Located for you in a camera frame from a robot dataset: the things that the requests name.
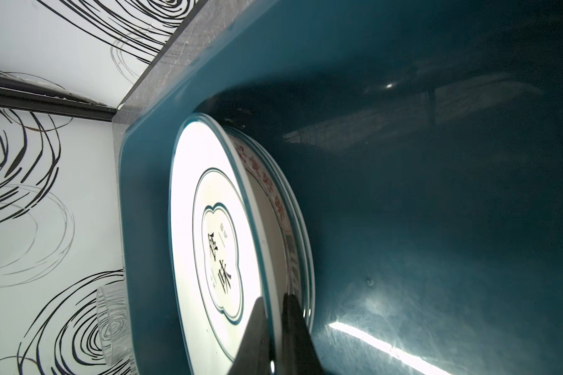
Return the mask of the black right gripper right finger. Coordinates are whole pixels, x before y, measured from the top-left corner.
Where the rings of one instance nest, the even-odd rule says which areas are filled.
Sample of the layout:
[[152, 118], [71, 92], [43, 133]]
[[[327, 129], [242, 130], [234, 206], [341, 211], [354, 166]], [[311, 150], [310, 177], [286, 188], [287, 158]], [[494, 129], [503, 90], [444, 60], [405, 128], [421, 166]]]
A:
[[281, 322], [281, 374], [325, 375], [295, 295], [284, 295]]

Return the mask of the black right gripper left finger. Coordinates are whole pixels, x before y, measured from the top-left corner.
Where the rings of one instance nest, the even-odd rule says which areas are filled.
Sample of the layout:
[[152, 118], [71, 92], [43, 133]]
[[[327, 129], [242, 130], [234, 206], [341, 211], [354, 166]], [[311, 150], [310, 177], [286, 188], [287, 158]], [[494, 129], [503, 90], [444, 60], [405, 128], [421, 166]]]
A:
[[270, 336], [264, 299], [259, 297], [250, 314], [237, 356], [228, 375], [270, 373]]

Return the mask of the white plate red characters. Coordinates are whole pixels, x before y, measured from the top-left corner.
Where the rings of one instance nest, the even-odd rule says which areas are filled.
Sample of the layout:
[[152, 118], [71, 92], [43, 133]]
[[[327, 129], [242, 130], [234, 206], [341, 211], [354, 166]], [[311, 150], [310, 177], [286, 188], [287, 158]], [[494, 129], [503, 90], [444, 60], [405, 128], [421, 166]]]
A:
[[316, 288], [315, 288], [315, 273], [314, 262], [311, 249], [311, 241], [307, 232], [307, 227], [304, 222], [303, 213], [297, 201], [297, 197], [289, 184], [288, 179], [284, 175], [282, 169], [277, 164], [272, 155], [255, 139], [247, 136], [248, 141], [251, 142], [256, 154], [264, 161], [265, 166], [270, 172], [275, 175], [275, 184], [282, 190], [281, 200], [286, 204], [286, 209], [290, 212], [290, 223], [292, 229], [298, 232], [299, 245], [299, 264], [302, 275], [306, 278], [305, 284], [307, 285], [306, 301], [303, 301], [304, 319], [309, 333], [312, 332], [314, 326], [314, 313], [316, 306]]

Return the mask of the white plate quatrefoil motif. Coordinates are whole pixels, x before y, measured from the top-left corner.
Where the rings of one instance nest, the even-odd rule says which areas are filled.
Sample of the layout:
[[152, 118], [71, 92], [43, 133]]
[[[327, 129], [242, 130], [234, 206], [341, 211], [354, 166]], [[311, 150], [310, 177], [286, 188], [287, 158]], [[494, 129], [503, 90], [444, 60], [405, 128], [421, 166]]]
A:
[[176, 139], [169, 228], [192, 373], [228, 373], [257, 302], [264, 304], [265, 333], [278, 355], [280, 302], [262, 216], [230, 137], [206, 114], [191, 115]]

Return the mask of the teal rimmed white plate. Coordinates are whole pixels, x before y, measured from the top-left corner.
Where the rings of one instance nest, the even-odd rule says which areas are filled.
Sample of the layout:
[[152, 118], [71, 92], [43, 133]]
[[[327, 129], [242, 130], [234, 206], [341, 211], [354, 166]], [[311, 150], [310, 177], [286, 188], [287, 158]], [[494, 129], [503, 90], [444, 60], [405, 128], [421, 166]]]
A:
[[291, 227], [290, 212], [282, 201], [282, 189], [275, 184], [275, 175], [270, 172], [264, 161], [256, 154], [246, 134], [227, 127], [239, 159], [249, 178], [254, 191], [266, 233], [271, 236], [271, 260], [274, 267], [275, 285], [278, 300], [283, 304], [283, 295], [295, 295], [303, 310], [306, 301], [306, 278], [302, 275], [299, 264], [298, 232]]

